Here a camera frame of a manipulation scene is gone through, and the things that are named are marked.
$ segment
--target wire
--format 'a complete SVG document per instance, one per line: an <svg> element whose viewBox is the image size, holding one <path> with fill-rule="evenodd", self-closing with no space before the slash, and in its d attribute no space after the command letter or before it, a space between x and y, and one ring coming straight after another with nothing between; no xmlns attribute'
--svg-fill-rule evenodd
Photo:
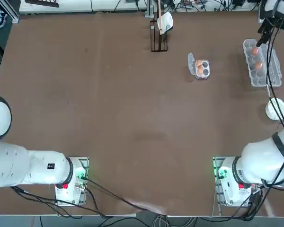
<svg viewBox="0 0 284 227"><path fill-rule="evenodd" d="M105 222L107 222L109 219L111 219L112 217L107 218L105 221L103 221L100 225L98 225L98 227L101 227Z"/></svg>
<svg viewBox="0 0 284 227"><path fill-rule="evenodd" d="M26 196L20 194L20 192L18 192L17 189L14 189L14 188L12 187L12 189L14 190L14 192L15 192L16 194L18 194L19 196L21 196L22 198L24 198L24 199L26 199L26 200L29 200L29 201L35 201L35 202L43 203L43 204L47 205L49 208L53 209L58 215L60 215L60 216L63 217L63 218L73 218L73 219L81 219L81 218L82 218L82 217L74 217L74 216L72 216L70 213L68 213L64 208L60 207L59 205L56 205L56 204L51 203L51 202L44 202L44 201L42 201L41 199L39 199L39 198L37 198L37 197L35 197L35 196L33 196L33 195L32 195L32 196L33 196L34 198L36 198L37 200L28 198L28 197L26 197ZM55 206L55 207L58 207L58 208L62 209L62 210L67 214L67 216L66 216L66 215L63 215L62 213L60 213L59 211L57 211L54 207L51 207L50 204L53 205L53 206Z"/></svg>
<svg viewBox="0 0 284 227"><path fill-rule="evenodd" d="M40 225L41 225L41 227L43 227L43 223L42 223L42 220L41 220L41 216L39 216L39 219L40 219Z"/></svg>
<svg viewBox="0 0 284 227"><path fill-rule="evenodd" d="M115 223L118 223L118 222L124 221L124 220L128 220L128 219L135 219L135 220L139 221L140 223L142 223L143 225L145 225L146 227L150 227L149 225L147 225L146 223L144 223L143 221L141 221L140 219L135 218L135 217L123 218L123 219L117 220L117 221L115 221L115 222L113 222L113 223L110 223L110 224L108 224L108 225L106 225L106 226L102 226L102 224L101 224L101 225L98 226L98 227L109 227L109 226L114 225Z"/></svg>
<svg viewBox="0 0 284 227"><path fill-rule="evenodd" d="M195 222L194 222L194 225L193 225L193 227L195 227L195 226L196 226L196 224L197 224L197 221L198 221L198 218L196 218L196 219L195 219Z"/></svg>
<svg viewBox="0 0 284 227"><path fill-rule="evenodd" d="M200 0L200 2L202 3L202 5L203 5L203 7L204 7L204 10L205 10L205 12L206 12L206 7L205 7L205 5L204 5L203 1L202 1L202 0Z"/></svg>
<svg viewBox="0 0 284 227"><path fill-rule="evenodd" d="M138 11L141 12L141 10L140 10L140 8L139 8L139 6L138 6L138 0L135 0L134 2L136 3L136 6L137 6Z"/></svg>
<svg viewBox="0 0 284 227"><path fill-rule="evenodd" d="M281 166L279 172L277 173L277 175L276 175L274 181L272 182L272 185L275 184L275 182L277 181L277 179L278 179L278 177L280 176L280 174L281 174L281 172L283 171L283 169L284 169L284 162L283 162L283 164L282 164L282 166ZM262 205L263 205L265 199L267 198L267 196L268 196L268 194L269 194L269 192L270 192L270 190L271 190L272 188L273 188L272 186L270 186L270 187L268 188L268 190L267 190L267 192L266 192L266 194L265 194L263 200L261 201L261 203L259 204L257 210L255 211L254 216L255 216L256 213L258 213L258 211L261 209L261 207L262 207Z"/></svg>
<svg viewBox="0 0 284 227"><path fill-rule="evenodd" d="M116 4L114 11L117 9L120 2L121 2L121 0L119 0L118 3Z"/></svg>
<svg viewBox="0 0 284 227"><path fill-rule="evenodd" d="M114 194L114 193L112 193L111 191L107 190L106 188L102 187L100 184L94 182L93 180L88 179L87 177L81 177L81 179L87 180L87 181L93 183L94 185L98 186L99 188L101 188L102 190L106 191L106 192L109 193L110 195L116 197L117 199L122 200L123 202L127 203L128 205L131 205L132 207L135 207L135 208L140 209L140 210L147 210L147 209L145 209L145 208L142 208L142 207L139 207L139 206L137 206L137 205L132 204L131 202L129 202L129 201L123 199L123 198L120 197L120 196L117 196L116 194Z"/></svg>
<svg viewBox="0 0 284 227"><path fill-rule="evenodd" d="M93 10L93 2L92 2L92 0L90 0L90 7L91 7L91 12L93 13L94 10Z"/></svg>
<svg viewBox="0 0 284 227"><path fill-rule="evenodd" d="M256 192L252 193L250 196L248 196L243 202L242 204L239 206L239 208L236 210L236 212L231 216L231 217L222 217L222 218L225 218L225 220L219 220L219 221L211 221L211 220L208 220L208 219L205 219L205 218L202 218L200 217L200 219L202 220L205 220L205 221L209 221L209 222L225 222L225 221L229 221L231 219L242 219L243 216L239 217L239 218L235 218L235 216L237 215L237 213L239 212L239 210L242 208L242 206L245 204L245 202L247 200L250 199L250 197L258 192L262 191L261 189L257 190Z"/></svg>
<svg viewBox="0 0 284 227"><path fill-rule="evenodd" d="M257 6L259 5L259 3L257 3L254 8L251 9L251 11L253 11Z"/></svg>
<svg viewBox="0 0 284 227"><path fill-rule="evenodd" d="M221 0L221 1L214 0L214 1L220 3L219 9L218 9L218 11L220 11L220 7L221 7L221 6L224 6L222 0Z"/></svg>
<svg viewBox="0 0 284 227"><path fill-rule="evenodd" d="M96 210L93 210L93 209L90 209L90 208L87 208L87 207L83 207L83 206L80 206L80 205L77 205L77 204L73 204L71 202L67 202L67 201L63 201L63 200L57 200L57 199L49 199L49 198L45 198L45 197L42 197L42 196L38 196L38 195L34 195L32 193L28 193L26 191L24 191L23 189L19 188L19 187L11 187L12 189L14 188L17 188L16 190L14 190L16 193L18 192L18 194L21 194L21 195L28 195L28 196L32 196L36 199L40 199L40 200L46 200L46 201L54 201L54 202L61 202L61 203L66 203L66 204L70 204L72 206L75 206L75 207L79 207L81 209L84 209L84 210L89 210L89 211L92 211L92 212L95 212L97 214L99 214Z"/></svg>
<svg viewBox="0 0 284 227"><path fill-rule="evenodd" d="M91 197L92 197L92 199L93 199L93 202L94 202L94 206L95 206L97 212L99 213L99 215L100 215L102 218L109 218L108 216L103 215L103 214L99 211L98 205L97 205L97 203L96 203L96 199L95 199L95 197L94 197L94 194L91 192L91 190L90 190L89 188L85 188L85 189L86 189L86 190L88 191L88 193L91 195Z"/></svg>
<svg viewBox="0 0 284 227"><path fill-rule="evenodd" d="M172 225L169 220L167 219L167 216L165 215L158 215L153 221L152 221L152 227L156 227L156 223L157 223L157 220L159 220L159 227L161 227L161 222L165 223L165 227L188 227L190 224L193 223L193 221L195 220L195 218L189 218L189 220L178 226L178 225Z"/></svg>
<svg viewBox="0 0 284 227"><path fill-rule="evenodd" d="M270 94L268 93L269 100L270 100L270 103L272 104L272 107L273 107L275 113L277 114L277 116L278 116L278 118L279 118L279 120L280 120L282 126L284 127L284 115L283 115L283 113L282 113L282 111L281 111L279 102L278 102L278 100L277 100L277 98L276 98L275 91L274 91L274 88L273 88L273 86L272 86L271 79L270 79L270 74L269 74L269 66L270 66L270 61L271 61L271 56L272 56L272 50L273 50L273 46L274 46L274 43L275 43L276 36L277 36L277 34L279 33L279 30L280 30L281 26L282 26L282 24L278 27L278 30L277 30L277 32L275 33L275 36L274 36L273 41L272 41L272 43L271 43L270 54L269 54L269 47L270 47L270 41L271 41L271 39L269 39L269 42L268 42L267 56L266 56L266 68L267 68L267 71L266 71L266 84L268 85L268 80L269 80L270 89L271 89L271 91L272 91L272 93L273 93L273 97L274 97L274 99L275 99L275 102L276 102L276 104L277 104L277 107L278 107L278 109L279 109L279 112L280 112L282 118L279 116L279 113L277 112L277 110L276 110L276 108L275 108L275 105L274 105L273 102L272 102L272 99L271 99L271 97L270 97Z"/></svg>
<svg viewBox="0 0 284 227"><path fill-rule="evenodd" d="M175 1L176 0L173 0L173 2L172 2L172 4L170 4L170 6L169 6L169 8L167 9L167 11L166 12L168 12L169 11L169 9L170 9L170 7L175 3Z"/></svg>

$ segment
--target small egg carton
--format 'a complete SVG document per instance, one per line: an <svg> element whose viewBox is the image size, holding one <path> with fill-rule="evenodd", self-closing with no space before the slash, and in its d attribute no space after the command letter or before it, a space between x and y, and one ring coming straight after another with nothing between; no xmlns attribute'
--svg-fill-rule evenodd
<svg viewBox="0 0 284 227"><path fill-rule="evenodd" d="M197 62L201 61L201 66L197 66ZM194 75L197 79L207 79L210 75L209 61L208 60L195 60L192 53L188 54L188 68L192 75Z"/></svg>
<svg viewBox="0 0 284 227"><path fill-rule="evenodd" d="M267 48L266 44L262 44L259 47L257 55L252 54L252 48L256 47L257 41L255 39L246 39L243 42L243 50L246 57L246 63L248 66L249 77L251 85L253 87L265 87L266 86L266 55ZM257 64L262 62L262 67L257 67ZM280 63L276 56L275 50L272 51L271 62L269 66L269 74L272 86L279 87L282 84Z"/></svg>

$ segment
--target egg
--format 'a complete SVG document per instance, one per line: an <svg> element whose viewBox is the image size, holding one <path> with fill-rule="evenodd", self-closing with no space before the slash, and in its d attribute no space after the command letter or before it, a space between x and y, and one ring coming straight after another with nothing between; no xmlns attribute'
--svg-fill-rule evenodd
<svg viewBox="0 0 284 227"><path fill-rule="evenodd" d="M262 65L263 65L263 63L262 63L261 61L257 62L257 63L255 64L255 69L256 69L256 70L260 70L260 69L262 68Z"/></svg>
<svg viewBox="0 0 284 227"><path fill-rule="evenodd" d="M252 55L257 55L259 53L259 48L255 46L254 48L251 49L251 53Z"/></svg>
<svg viewBox="0 0 284 227"><path fill-rule="evenodd" d="M195 65L197 66L197 68L199 68L202 65L202 61L201 60L197 60L195 62Z"/></svg>
<svg viewBox="0 0 284 227"><path fill-rule="evenodd" d="M198 68L197 74L198 75L203 75L203 68L202 67Z"/></svg>

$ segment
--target brown table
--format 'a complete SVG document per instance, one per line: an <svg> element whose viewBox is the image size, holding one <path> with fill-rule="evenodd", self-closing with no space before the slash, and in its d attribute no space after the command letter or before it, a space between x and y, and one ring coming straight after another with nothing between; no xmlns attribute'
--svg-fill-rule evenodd
<svg viewBox="0 0 284 227"><path fill-rule="evenodd" d="M173 15L165 53L150 52L149 21L139 13L21 18L0 70L0 95L13 112L4 140L89 157L90 177L155 211L210 215L213 156L240 155L278 124L265 116L266 91L251 89L243 56L243 41L259 38L256 13ZM276 93L284 100L284 31L275 49L283 74ZM208 59L208 80L190 75L189 52ZM54 197L53 186L24 188ZM136 212L92 189L102 212ZM272 192L268 202L284 217L284 192ZM0 189L0 214L53 212Z"/></svg>

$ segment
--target white cylinder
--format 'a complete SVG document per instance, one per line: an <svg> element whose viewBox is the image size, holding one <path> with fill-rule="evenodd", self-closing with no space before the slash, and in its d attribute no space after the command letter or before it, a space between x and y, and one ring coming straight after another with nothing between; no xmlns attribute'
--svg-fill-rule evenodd
<svg viewBox="0 0 284 227"><path fill-rule="evenodd" d="M279 137L284 144L284 129L279 133ZM260 142L249 143L244 148L240 159L244 176L249 178L251 183L257 183L257 178L271 182L284 162L284 157L271 137Z"/></svg>
<svg viewBox="0 0 284 227"><path fill-rule="evenodd" d="M64 154L56 151L29 150L30 166L21 184L63 183L70 173L70 165Z"/></svg>
<svg viewBox="0 0 284 227"><path fill-rule="evenodd" d="M0 187L20 184L29 169L29 160L24 147L0 142Z"/></svg>
<svg viewBox="0 0 284 227"><path fill-rule="evenodd" d="M277 99L277 101L278 101L278 104L279 104L280 109L281 109L281 111L282 111L282 114L283 114L283 116L284 116L284 102L283 102L281 99L279 99L279 98L276 98L276 99ZM281 113L280 113L280 110L279 110L278 105L277 105L277 103L276 103L276 101L275 101L275 98L272 98L271 100L272 100L272 103L273 103L273 105L274 105L276 111L274 110L271 101L269 101L269 102L267 103L266 107L265 107L266 115L267 115L271 120L279 120L278 115L282 118Z"/></svg>

